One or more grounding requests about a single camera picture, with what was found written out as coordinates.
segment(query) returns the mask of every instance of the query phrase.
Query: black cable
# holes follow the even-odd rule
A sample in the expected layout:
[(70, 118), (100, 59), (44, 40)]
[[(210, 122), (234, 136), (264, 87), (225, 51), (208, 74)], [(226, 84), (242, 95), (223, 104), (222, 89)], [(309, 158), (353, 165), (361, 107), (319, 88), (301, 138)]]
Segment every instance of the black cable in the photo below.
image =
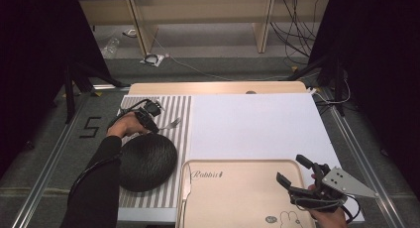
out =
[(275, 27), (274, 27), (274, 25), (273, 25), (273, 23), (270, 23), (271, 24), (271, 26), (272, 26), (272, 28), (274, 29), (274, 32), (275, 32), (275, 34), (280, 38), (280, 40), (281, 41), (283, 41), (284, 42), (284, 44), (286, 45), (286, 46), (289, 46), (290, 48), (292, 48), (292, 49), (294, 49), (294, 50), (296, 50), (297, 52), (299, 52), (299, 53), (301, 53), (301, 54), (303, 54), (303, 55), (305, 55), (306, 57), (309, 57), (309, 55), (307, 55), (305, 52), (303, 52), (303, 51), (301, 51), (300, 49), (298, 49), (297, 47), (295, 47), (294, 45), (292, 45), (287, 39), (285, 39), (276, 29), (275, 29)]
[[(284, 34), (288, 34), (285, 31), (283, 31), (276, 23), (274, 23), (274, 25), (278, 28), (279, 31), (283, 32)], [(297, 38), (301, 37), (301, 36), (294, 35), (294, 34), (291, 34), (291, 33), (289, 34), (289, 36), (291, 36), (291, 37), (297, 37)], [(308, 40), (308, 41), (315, 41), (315, 39), (310, 38), (310, 37), (304, 37), (304, 38), (306, 38), (306, 40)]]
[(103, 161), (100, 161), (100, 162), (97, 162), (97, 163), (95, 163), (93, 166), (91, 166), (91, 167), (89, 167), (88, 169), (86, 169), (86, 170), (84, 170), (81, 174), (80, 174), (80, 176), (77, 178), (77, 180), (74, 182), (74, 184), (73, 184), (73, 186), (71, 187), (71, 190), (70, 190), (70, 193), (68, 194), (68, 198), (67, 198), (67, 206), (70, 204), (70, 200), (71, 200), (71, 198), (74, 196), (74, 193), (77, 191), (77, 188), (78, 188), (78, 186), (80, 185), (80, 183), (91, 173), (91, 172), (93, 172), (93, 171), (95, 171), (95, 170), (97, 170), (98, 168), (100, 168), (100, 167), (102, 167), (102, 166), (104, 166), (104, 165), (106, 165), (106, 164), (109, 164), (109, 163), (112, 163), (112, 162), (114, 162), (114, 161), (116, 161), (116, 160), (118, 160), (119, 158), (120, 158), (120, 156), (121, 156), (121, 153), (120, 154), (118, 154), (118, 155), (116, 155), (116, 156), (113, 156), (113, 157), (111, 157), (111, 158), (109, 158), (109, 159), (106, 159), (106, 160), (103, 160)]
[(352, 215), (351, 213), (350, 213), (350, 211), (346, 208), (346, 207), (342, 207), (342, 208), (344, 208), (343, 210), (346, 212), (346, 210), (347, 210), (347, 215), (350, 217), (346, 222), (347, 222), (347, 224), (349, 224), (350, 222), (352, 222), (353, 220), (355, 220), (355, 218), (356, 217), (358, 217), (359, 216), (359, 214), (361, 213), (361, 204), (359, 203), (359, 201), (357, 200), (357, 199), (355, 199), (354, 197), (352, 197), (352, 196), (350, 196), (350, 195), (347, 195), (347, 197), (349, 197), (349, 198), (351, 198), (351, 199), (353, 199), (355, 202), (356, 202), (356, 204), (358, 205), (358, 212), (356, 212), (356, 214), (355, 215)]

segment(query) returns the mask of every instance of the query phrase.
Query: black dome object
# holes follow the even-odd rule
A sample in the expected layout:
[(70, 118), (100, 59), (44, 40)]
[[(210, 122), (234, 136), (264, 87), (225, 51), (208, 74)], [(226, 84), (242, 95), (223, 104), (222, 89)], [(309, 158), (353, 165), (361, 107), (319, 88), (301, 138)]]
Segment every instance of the black dome object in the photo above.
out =
[(134, 192), (152, 190), (173, 173), (178, 152), (173, 142), (148, 133), (127, 142), (122, 149), (120, 185)]

